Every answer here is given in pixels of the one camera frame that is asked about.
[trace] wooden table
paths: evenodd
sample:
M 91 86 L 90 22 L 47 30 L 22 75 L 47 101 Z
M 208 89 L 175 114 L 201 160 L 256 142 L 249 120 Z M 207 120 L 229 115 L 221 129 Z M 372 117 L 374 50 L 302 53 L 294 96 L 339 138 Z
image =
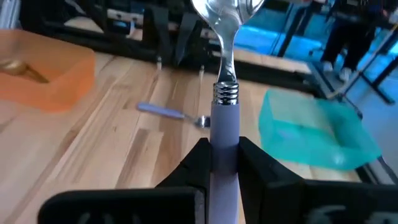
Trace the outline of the wooden table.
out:
M 287 70 L 304 63 L 235 50 L 236 58 Z M 215 75 L 96 54 L 96 85 L 72 109 L 46 114 L 0 101 L 0 223 L 35 223 L 56 193 L 153 187 L 209 131 L 136 110 L 148 101 L 192 116 L 210 114 Z M 240 81 L 241 135 L 260 146 L 257 118 L 269 86 Z M 355 172 L 282 163 L 307 179 L 359 181 Z

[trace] teal plastic bin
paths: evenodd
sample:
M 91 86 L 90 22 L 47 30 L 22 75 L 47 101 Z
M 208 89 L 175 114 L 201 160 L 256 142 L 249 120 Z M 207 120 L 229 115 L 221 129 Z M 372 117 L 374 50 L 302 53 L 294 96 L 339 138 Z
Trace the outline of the teal plastic bin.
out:
M 277 159 L 352 170 L 381 155 L 352 108 L 293 91 L 266 93 L 259 130 L 263 150 Z

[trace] spoon handle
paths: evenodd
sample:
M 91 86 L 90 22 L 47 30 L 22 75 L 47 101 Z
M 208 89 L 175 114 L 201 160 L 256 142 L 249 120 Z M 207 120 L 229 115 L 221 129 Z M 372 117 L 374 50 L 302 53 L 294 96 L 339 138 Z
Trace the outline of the spoon handle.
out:
M 184 119 L 185 115 L 181 111 L 172 110 L 156 106 L 150 103 L 138 103 L 137 109 L 141 111 L 151 112 L 163 116 L 168 116 L 170 118 Z

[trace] orange tray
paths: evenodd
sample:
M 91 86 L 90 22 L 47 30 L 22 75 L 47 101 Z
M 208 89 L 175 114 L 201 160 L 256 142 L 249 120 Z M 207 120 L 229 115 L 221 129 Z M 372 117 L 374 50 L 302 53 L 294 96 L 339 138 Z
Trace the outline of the orange tray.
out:
M 95 53 L 91 49 L 23 30 L 0 30 L 0 40 L 0 60 L 22 61 L 49 81 L 0 72 L 0 99 L 44 111 L 64 111 L 94 85 Z

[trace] person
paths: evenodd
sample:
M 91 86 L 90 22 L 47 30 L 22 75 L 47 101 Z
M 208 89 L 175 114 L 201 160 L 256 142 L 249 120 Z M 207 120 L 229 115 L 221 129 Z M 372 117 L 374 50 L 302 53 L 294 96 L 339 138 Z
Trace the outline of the person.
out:
M 338 78 L 343 82 L 349 80 L 353 71 L 356 70 L 359 61 L 364 57 L 372 44 L 376 32 L 376 26 L 373 24 L 373 21 L 380 16 L 388 17 L 389 12 L 395 9 L 395 1 L 390 0 L 389 4 L 385 6 L 382 1 L 376 0 L 375 3 L 369 3 L 366 6 L 366 22 L 349 22 L 347 20 L 336 19 L 321 58 L 324 73 L 333 72 L 333 64 L 338 54 L 347 45 L 347 55 L 343 68 L 338 74 Z

